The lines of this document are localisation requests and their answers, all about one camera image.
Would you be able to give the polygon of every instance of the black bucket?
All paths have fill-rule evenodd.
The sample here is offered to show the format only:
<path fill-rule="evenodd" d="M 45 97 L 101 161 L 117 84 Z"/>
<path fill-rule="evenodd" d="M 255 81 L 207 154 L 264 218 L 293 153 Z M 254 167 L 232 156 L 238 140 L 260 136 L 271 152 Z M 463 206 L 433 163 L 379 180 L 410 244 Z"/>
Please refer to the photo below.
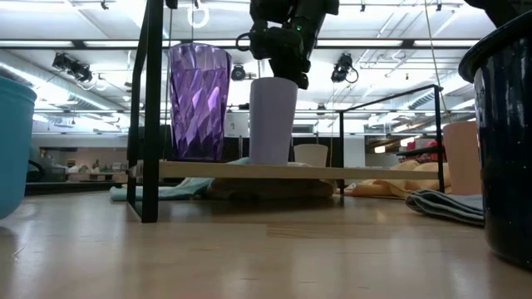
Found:
<path fill-rule="evenodd" d="M 532 268 L 532 12 L 472 47 L 460 75 L 475 83 L 488 243 Z"/>

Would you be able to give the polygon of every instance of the orange cloth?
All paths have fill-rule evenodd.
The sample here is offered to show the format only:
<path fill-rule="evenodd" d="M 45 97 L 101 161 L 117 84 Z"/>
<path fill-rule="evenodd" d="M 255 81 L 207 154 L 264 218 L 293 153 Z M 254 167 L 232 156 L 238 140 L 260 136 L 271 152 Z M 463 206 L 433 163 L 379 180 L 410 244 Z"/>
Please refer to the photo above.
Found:
<path fill-rule="evenodd" d="M 413 171 L 438 171 L 438 163 L 419 164 L 416 161 L 406 161 L 398 164 L 391 169 L 413 170 Z M 446 193 L 451 192 L 451 176 L 447 163 L 443 164 L 443 181 L 446 187 Z M 354 188 L 345 189 L 346 195 L 351 196 L 397 196 L 405 199 L 412 191 L 429 189 L 438 190 L 439 182 L 437 179 L 370 179 L 356 184 Z"/>

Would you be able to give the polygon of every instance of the white cup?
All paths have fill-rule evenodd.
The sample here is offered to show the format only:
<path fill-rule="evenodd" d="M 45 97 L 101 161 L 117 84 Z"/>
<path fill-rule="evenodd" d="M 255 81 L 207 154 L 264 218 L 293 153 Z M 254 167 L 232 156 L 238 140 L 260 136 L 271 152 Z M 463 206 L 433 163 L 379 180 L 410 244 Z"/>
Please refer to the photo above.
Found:
<path fill-rule="evenodd" d="M 251 83 L 249 97 L 249 162 L 288 164 L 298 86 L 287 79 L 268 77 Z"/>
<path fill-rule="evenodd" d="M 293 147 L 296 162 L 309 164 L 313 167 L 327 166 L 327 152 L 325 145 L 296 145 Z"/>

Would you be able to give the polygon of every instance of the wooden tabletop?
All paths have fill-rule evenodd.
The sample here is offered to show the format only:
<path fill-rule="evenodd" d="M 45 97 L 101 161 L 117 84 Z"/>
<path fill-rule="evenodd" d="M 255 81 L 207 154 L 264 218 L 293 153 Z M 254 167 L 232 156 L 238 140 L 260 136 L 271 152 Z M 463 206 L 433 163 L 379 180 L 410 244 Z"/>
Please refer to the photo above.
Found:
<path fill-rule="evenodd" d="M 0 298 L 530 298 L 479 228 L 400 200 L 163 202 L 31 197 L 0 221 Z"/>

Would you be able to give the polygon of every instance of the purple glass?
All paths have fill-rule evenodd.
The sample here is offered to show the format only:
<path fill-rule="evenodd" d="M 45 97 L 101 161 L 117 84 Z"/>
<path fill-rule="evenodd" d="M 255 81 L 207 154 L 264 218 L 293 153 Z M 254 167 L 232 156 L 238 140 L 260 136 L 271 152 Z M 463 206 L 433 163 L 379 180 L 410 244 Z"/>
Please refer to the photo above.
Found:
<path fill-rule="evenodd" d="M 172 47 L 170 61 L 174 159 L 221 160 L 231 55 L 191 43 Z"/>

